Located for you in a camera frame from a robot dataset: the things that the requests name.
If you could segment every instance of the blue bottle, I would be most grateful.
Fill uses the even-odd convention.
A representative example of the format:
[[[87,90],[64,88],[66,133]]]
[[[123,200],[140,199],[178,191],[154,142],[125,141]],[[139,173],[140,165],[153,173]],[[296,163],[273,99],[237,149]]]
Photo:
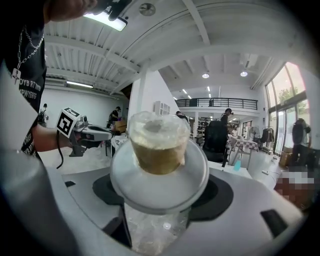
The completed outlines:
[[[241,167],[241,159],[240,159],[240,155],[239,155],[238,159],[237,159],[236,162],[235,162],[235,165],[234,165],[233,169],[234,169],[235,171],[239,171],[239,170],[240,170],[240,167]]]

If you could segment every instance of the black cable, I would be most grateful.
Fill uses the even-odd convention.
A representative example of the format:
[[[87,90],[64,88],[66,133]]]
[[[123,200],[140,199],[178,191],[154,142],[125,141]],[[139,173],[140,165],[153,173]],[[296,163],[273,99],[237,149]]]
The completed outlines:
[[[56,145],[58,146],[58,150],[61,156],[61,164],[57,167],[59,169],[64,164],[64,156],[62,155],[61,149],[60,149],[60,142],[59,142],[59,131],[56,131]]]

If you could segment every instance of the floor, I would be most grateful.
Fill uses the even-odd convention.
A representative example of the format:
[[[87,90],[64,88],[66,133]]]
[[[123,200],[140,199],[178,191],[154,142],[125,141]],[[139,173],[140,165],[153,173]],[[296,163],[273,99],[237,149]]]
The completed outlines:
[[[62,148],[64,163],[58,170],[62,174],[81,173],[109,167],[111,163],[110,148],[106,156],[105,147],[88,149],[83,157],[69,157],[70,148]],[[61,163],[58,150],[39,153],[46,167],[57,167]],[[241,167],[247,167],[249,156],[243,155]],[[254,152],[251,157],[248,172],[253,179],[264,183],[273,189],[275,181],[283,171],[278,165],[279,158],[264,152]],[[265,175],[262,170],[269,171],[270,175]],[[168,245],[186,230],[188,212],[180,212],[164,216],[149,215],[139,212],[128,205],[125,205],[125,214],[128,228],[132,238],[132,249],[138,253],[155,256],[159,255]]]

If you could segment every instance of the checkered tablecloth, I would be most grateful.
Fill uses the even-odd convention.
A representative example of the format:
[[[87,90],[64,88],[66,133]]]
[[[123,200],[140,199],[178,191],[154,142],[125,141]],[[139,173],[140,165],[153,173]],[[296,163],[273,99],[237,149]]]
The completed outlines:
[[[251,140],[229,137],[227,143],[232,146],[232,151],[235,151],[235,147],[249,148],[251,150],[256,150],[257,152],[259,151],[258,143],[253,142]]]

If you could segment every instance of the silver chain necklace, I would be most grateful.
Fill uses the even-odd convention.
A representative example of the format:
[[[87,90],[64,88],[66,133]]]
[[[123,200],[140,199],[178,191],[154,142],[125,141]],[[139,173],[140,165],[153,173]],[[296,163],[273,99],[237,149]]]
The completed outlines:
[[[34,48],[34,51],[33,51],[28,57],[24,58],[24,59],[21,61],[21,51],[20,51],[20,50],[21,50],[21,43],[22,43],[22,34],[23,34],[23,32],[25,32],[25,35],[26,35],[26,37],[29,39],[29,42],[30,42],[31,46]],[[37,50],[39,49],[39,47],[41,46],[41,44],[42,44],[42,42],[43,42],[43,40],[44,40],[44,37],[45,37],[45,33],[43,33],[42,38],[41,38],[39,44],[38,44],[37,46],[34,46],[34,44],[32,43],[32,39],[31,39],[31,37],[29,36],[29,34],[28,34],[28,32],[27,32],[27,27],[26,27],[26,26],[23,26],[23,28],[22,28],[22,30],[21,30],[21,33],[20,33],[20,39],[19,39],[19,51],[18,51],[18,66],[17,66],[17,70],[19,70],[19,68],[20,68],[20,66],[21,66],[22,63],[25,63],[27,60],[29,60],[29,59],[32,57],[32,55],[34,55],[34,54],[37,52]]]

